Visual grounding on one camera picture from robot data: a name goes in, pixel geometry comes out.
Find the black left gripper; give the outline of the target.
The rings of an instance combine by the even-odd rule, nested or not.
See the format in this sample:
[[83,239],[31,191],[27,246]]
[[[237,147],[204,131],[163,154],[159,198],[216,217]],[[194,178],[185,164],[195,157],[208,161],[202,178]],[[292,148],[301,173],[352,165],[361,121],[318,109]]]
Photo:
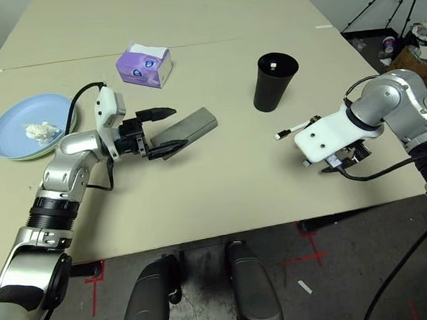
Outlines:
[[119,154],[132,153],[148,160],[160,159],[181,150],[187,145],[187,140],[171,140],[161,145],[149,148],[143,132],[143,122],[157,122],[166,119],[177,110],[173,108],[159,107],[135,112],[135,118],[126,119],[118,127],[119,138],[114,141]]

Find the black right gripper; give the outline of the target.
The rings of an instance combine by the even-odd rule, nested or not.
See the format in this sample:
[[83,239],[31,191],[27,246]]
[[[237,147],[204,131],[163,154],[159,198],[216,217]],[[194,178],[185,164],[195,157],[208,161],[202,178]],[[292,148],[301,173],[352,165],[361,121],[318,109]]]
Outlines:
[[[315,115],[310,119],[308,125],[312,125],[320,119],[321,116]],[[339,169],[348,169],[370,155],[371,151],[365,146],[364,140],[357,140],[327,157],[324,160],[327,167],[322,169],[320,173],[326,174],[338,172]]]

